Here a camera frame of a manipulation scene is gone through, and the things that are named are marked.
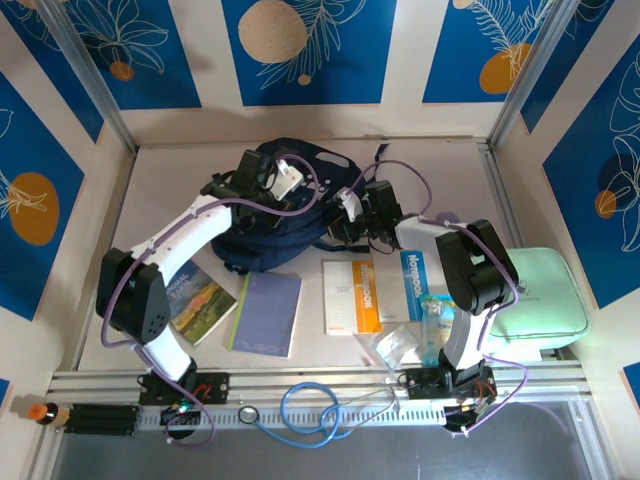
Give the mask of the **navy blue backpack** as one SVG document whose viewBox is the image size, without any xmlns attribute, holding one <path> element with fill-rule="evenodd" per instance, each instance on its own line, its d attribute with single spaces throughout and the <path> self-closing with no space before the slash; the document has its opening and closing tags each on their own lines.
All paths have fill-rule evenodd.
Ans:
<svg viewBox="0 0 640 480">
<path fill-rule="evenodd" d="M 329 208 L 329 197 L 337 194 L 340 188 L 353 184 L 362 172 L 360 167 L 343 155 L 292 138 L 262 143 L 257 151 L 268 156 L 296 154 L 304 158 L 325 185 L 325 193 L 311 210 L 296 217 L 286 217 L 274 228 L 262 223 L 251 227 L 246 233 L 229 230 L 214 238 L 211 248 L 227 270 L 240 275 L 249 271 L 272 270 L 310 247 L 327 252 L 370 252 L 370 248 L 364 245 L 330 245 L 322 240 L 328 234 L 330 217 L 335 214 Z"/>
</svg>

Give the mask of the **orange white notebook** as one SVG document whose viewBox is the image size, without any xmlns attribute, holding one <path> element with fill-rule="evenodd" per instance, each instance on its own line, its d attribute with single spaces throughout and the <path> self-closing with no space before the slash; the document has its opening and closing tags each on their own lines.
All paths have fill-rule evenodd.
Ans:
<svg viewBox="0 0 640 480">
<path fill-rule="evenodd" d="M 378 334 L 379 318 L 372 260 L 323 261 L 325 334 Z"/>
</svg>

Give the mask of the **blue white notebook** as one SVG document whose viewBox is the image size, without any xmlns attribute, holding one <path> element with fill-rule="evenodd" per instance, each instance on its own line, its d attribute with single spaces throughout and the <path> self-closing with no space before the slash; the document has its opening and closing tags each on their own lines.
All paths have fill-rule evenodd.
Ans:
<svg viewBox="0 0 640 480">
<path fill-rule="evenodd" d="M 439 260 L 429 252 L 374 252 L 372 260 L 382 323 L 420 322 L 420 299 L 448 293 Z"/>
</svg>

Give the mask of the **purple notebook green spine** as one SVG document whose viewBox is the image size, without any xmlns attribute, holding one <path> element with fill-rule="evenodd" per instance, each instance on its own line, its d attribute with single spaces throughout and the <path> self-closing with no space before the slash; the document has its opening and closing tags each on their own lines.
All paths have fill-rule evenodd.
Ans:
<svg viewBox="0 0 640 480">
<path fill-rule="evenodd" d="M 301 287 L 297 274 L 248 273 L 227 349 L 288 359 Z"/>
</svg>

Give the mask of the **Animal Farm paperback book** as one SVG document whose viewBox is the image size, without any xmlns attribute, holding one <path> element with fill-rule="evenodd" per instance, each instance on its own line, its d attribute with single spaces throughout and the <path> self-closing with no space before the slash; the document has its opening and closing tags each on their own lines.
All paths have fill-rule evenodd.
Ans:
<svg viewBox="0 0 640 480">
<path fill-rule="evenodd" d="M 192 260 L 166 288 L 172 327 L 191 345 L 199 345 L 238 304 L 236 298 Z"/>
</svg>

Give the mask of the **clear plastic bag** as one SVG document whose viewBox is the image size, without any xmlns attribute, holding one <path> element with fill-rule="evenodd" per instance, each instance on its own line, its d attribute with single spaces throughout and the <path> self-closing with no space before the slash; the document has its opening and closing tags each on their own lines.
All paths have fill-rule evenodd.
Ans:
<svg viewBox="0 0 640 480">
<path fill-rule="evenodd" d="M 395 372 L 420 362 L 419 341 L 404 324 L 391 325 L 377 334 L 354 335 L 353 338 L 361 347 L 368 365 Z"/>
</svg>

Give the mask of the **light blue snack packet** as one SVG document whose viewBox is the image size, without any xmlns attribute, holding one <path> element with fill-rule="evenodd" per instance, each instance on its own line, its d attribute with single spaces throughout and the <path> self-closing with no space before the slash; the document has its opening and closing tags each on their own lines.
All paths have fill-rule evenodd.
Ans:
<svg viewBox="0 0 640 480">
<path fill-rule="evenodd" d="M 438 365 L 439 352 L 449 339 L 456 305 L 448 295 L 423 295 L 420 298 L 421 359 L 425 367 Z"/>
</svg>

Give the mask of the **mint green zip case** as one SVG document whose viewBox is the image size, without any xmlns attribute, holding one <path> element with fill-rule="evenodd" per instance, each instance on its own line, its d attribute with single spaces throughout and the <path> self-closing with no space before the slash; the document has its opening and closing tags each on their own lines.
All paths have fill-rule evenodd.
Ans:
<svg viewBox="0 0 640 480">
<path fill-rule="evenodd" d="M 496 316 L 484 343 L 487 353 L 504 347 L 558 349 L 590 332 L 589 312 L 559 252 L 540 247 L 507 253 L 519 276 L 519 301 Z"/>
</svg>

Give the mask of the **black ribbed block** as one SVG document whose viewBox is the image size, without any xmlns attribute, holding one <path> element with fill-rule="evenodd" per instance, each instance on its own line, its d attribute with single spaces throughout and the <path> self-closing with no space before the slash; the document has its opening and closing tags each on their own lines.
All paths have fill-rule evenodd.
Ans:
<svg viewBox="0 0 640 480">
<path fill-rule="evenodd" d="M 74 404 L 64 425 L 65 434 L 132 436 L 140 408 L 133 405 Z"/>
</svg>

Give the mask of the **brown bottle orange cap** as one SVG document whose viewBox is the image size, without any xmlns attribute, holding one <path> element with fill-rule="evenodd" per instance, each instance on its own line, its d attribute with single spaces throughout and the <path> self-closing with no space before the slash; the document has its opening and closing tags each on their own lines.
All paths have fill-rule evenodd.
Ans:
<svg viewBox="0 0 640 480">
<path fill-rule="evenodd" d="M 64 426 L 71 414 L 71 409 L 56 403 L 37 403 L 29 407 L 28 418 L 43 426 Z"/>
</svg>

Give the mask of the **blue floral wall poster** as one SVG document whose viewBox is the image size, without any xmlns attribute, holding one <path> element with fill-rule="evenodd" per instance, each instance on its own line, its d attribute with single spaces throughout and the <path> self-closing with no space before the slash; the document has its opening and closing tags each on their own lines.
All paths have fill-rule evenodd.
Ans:
<svg viewBox="0 0 640 480">
<path fill-rule="evenodd" d="M 201 106 L 169 0 L 68 0 L 64 8 L 120 109 Z"/>
<path fill-rule="evenodd" d="M 382 99 L 397 0 L 222 0 L 246 107 Z"/>
<path fill-rule="evenodd" d="M 96 143 L 104 119 L 38 13 L 35 0 L 0 0 L 0 11 Z"/>
<path fill-rule="evenodd" d="M 520 110 L 528 134 L 534 131 L 613 3 L 614 0 L 579 0 Z"/>
<path fill-rule="evenodd" d="M 556 0 L 449 0 L 425 104 L 501 102 Z"/>
<path fill-rule="evenodd" d="M 640 287 L 640 43 L 543 164 L 598 306 Z"/>
<path fill-rule="evenodd" d="M 0 307 L 35 318 L 83 181 L 0 73 Z"/>
</svg>

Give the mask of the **aluminium table rail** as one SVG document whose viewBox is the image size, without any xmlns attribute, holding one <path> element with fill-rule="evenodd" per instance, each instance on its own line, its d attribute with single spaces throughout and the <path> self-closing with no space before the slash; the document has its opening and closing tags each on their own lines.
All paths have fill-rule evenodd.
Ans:
<svg viewBox="0 0 640 480">
<path fill-rule="evenodd" d="M 480 407 L 482 413 L 488 413 L 501 401 L 526 404 L 546 404 L 566 402 L 572 412 L 581 409 L 581 402 L 591 398 L 591 389 L 580 367 L 570 362 L 542 362 L 531 365 L 526 373 L 517 368 L 496 365 L 493 368 L 496 395 L 489 394 L 480 398 L 462 399 L 417 399 L 409 398 L 406 377 L 403 372 L 390 373 L 384 369 L 348 367 L 342 369 L 231 369 L 227 401 L 221 405 L 206 405 L 209 411 L 216 408 L 238 408 L 251 405 L 262 408 L 278 408 L 284 393 L 301 382 L 318 382 L 328 385 L 341 401 L 371 393 L 390 383 L 399 398 L 401 406 L 431 406 L 443 409 L 447 420 L 454 411 L 470 413 L 472 408 Z M 296 405 L 302 407 L 322 407 L 327 400 L 319 393 L 304 392 L 294 398 Z M 365 400 L 364 405 L 389 403 L 387 394 Z M 214 425 L 209 414 L 191 422 L 192 428 L 204 429 Z"/>
</svg>

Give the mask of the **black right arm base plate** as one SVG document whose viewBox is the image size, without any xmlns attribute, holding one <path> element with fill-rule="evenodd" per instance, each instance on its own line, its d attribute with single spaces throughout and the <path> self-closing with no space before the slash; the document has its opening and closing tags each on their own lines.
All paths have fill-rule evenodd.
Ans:
<svg viewBox="0 0 640 480">
<path fill-rule="evenodd" d="M 480 398 L 496 395 L 493 371 L 485 364 L 466 369 L 412 368 L 404 372 L 411 400 Z"/>
</svg>

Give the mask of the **aluminium frame post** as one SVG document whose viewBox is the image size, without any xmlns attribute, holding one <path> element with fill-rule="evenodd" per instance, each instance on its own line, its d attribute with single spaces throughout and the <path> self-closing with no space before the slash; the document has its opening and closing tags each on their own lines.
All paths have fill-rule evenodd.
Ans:
<svg viewBox="0 0 640 480">
<path fill-rule="evenodd" d="M 508 93 L 497 120 L 486 137 L 490 151 L 494 151 L 517 120 L 539 76 L 554 52 L 579 0 L 553 0 L 551 11 L 541 26 L 520 73 Z"/>
<path fill-rule="evenodd" d="M 34 2 L 39 15 L 92 103 L 124 149 L 135 156 L 138 146 L 120 114 L 117 102 L 64 7 L 56 0 Z"/>
</svg>

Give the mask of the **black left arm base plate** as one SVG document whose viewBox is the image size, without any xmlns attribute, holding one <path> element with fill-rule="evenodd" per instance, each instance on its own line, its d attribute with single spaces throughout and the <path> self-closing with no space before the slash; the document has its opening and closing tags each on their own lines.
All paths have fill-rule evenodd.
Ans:
<svg viewBox="0 0 640 480">
<path fill-rule="evenodd" d="M 204 405 L 221 405 L 227 401 L 230 375 L 226 372 L 192 373 L 183 388 L 189 390 Z M 170 405 L 184 399 L 184 395 L 166 384 L 156 374 L 137 377 L 141 405 Z"/>
</svg>

